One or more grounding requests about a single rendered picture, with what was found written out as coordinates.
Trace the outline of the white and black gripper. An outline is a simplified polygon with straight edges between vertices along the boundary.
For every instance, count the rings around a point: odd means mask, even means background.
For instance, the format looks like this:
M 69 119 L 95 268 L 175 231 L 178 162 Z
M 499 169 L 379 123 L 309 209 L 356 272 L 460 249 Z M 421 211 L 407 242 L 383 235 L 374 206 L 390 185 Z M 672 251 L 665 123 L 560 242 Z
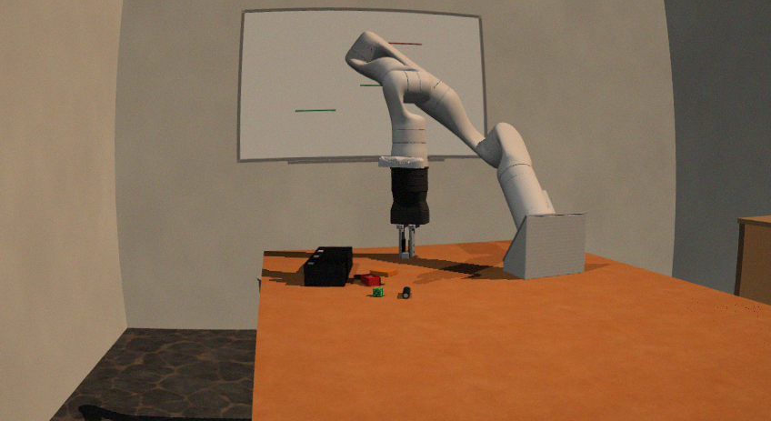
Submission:
M 406 250 L 405 227 L 408 227 L 408 253 L 409 257 L 413 257 L 415 228 L 429 223 L 426 143 L 393 143 L 391 156 L 381 156 L 378 166 L 391 169 L 394 202 L 390 215 L 391 224 L 399 224 L 396 225 L 399 229 L 399 256 L 402 257 Z

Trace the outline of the red 9v battery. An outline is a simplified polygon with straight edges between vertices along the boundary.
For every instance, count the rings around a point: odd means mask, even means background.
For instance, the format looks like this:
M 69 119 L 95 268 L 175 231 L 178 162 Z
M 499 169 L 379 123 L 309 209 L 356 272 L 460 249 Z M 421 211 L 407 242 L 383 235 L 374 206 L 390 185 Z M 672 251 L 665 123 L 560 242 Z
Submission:
M 374 274 L 364 274 L 360 275 L 360 283 L 366 285 L 366 286 L 380 286 L 381 285 L 381 277 L 376 276 Z

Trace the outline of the black rack of bins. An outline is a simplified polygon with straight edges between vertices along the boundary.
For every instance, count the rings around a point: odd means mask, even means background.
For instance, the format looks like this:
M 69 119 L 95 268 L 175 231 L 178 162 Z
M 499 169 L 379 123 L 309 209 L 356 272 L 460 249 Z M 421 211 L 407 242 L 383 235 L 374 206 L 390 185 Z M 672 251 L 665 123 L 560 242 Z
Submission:
M 346 257 L 346 259 L 333 257 Z M 351 270 L 352 246 L 319 246 L 304 263 L 305 286 L 345 287 L 349 276 L 345 262 Z

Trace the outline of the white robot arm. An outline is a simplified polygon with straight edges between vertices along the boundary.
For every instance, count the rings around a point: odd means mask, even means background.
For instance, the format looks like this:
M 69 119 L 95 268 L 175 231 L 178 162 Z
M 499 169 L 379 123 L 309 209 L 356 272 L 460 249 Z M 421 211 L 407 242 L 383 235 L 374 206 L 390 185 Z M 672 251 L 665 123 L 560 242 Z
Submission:
M 527 214 L 555 213 L 546 190 L 538 183 L 521 135 L 510 124 L 496 124 L 484 138 L 470 123 L 453 89 L 372 32 L 364 31 L 358 37 L 345 60 L 358 73 L 383 85 L 392 144 L 426 143 L 425 119 L 407 112 L 404 106 L 415 104 L 498 168 L 497 179 L 517 230 Z

